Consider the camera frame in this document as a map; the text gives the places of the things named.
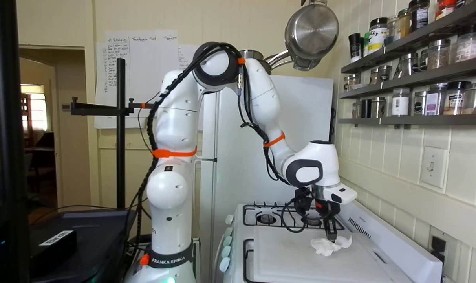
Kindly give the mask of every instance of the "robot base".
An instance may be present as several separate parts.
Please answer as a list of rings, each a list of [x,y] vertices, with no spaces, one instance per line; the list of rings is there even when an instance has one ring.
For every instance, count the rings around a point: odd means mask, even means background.
[[[132,266],[126,283],[196,283],[193,265],[185,263],[173,270],[154,270],[151,266]]]

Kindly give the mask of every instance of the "black metal stand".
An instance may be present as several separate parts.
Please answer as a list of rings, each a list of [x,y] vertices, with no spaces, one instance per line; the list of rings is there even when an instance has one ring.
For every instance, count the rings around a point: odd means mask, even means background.
[[[0,186],[8,208],[8,279],[30,282],[16,0],[0,0]]]
[[[69,112],[82,117],[116,117],[116,210],[126,210],[126,117],[133,112],[126,109],[126,60],[116,60],[116,108],[78,104],[74,98]]]

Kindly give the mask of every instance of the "white cloth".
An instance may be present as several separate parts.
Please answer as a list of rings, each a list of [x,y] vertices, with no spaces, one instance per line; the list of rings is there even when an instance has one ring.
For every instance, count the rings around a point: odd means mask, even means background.
[[[323,257],[331,257],[333,254],[339,252],[341,249],[349,249],[352,246],[352,238],[345,240],[342,237],[338,237],[334,243],[319,238],[311,240],[311,246],[316,251],[316,254]]]

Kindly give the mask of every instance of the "orange ring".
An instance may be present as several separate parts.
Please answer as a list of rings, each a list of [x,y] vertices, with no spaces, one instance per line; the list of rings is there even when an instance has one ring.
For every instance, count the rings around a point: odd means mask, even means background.
[[[284,133],[281,133],[279,137],[276,137],[275,141],[265,144],[264,148],[270,148],[270,147],[276,145],[278,142],[281,142],[281,141],[284,141],[284,139],[286,139],[286,136],[284,136]]]
[[[152,152],[152,156],[157,159],[168,159],[168,158],[191,158],[196,155],[196,148],[193,152],[188,153],[182,153],[182,152],[169,152],[169,150],[155,150]]]

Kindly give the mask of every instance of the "window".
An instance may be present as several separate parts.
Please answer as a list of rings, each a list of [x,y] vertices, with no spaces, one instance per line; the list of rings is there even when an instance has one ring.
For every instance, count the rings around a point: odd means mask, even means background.
[[[36,84],[22,84],[20,92],[30,97],[30,112],[33,131],[47,131],[47,101],[44,87]],[[22,128],[28,130],[27,117],[22,117]]]

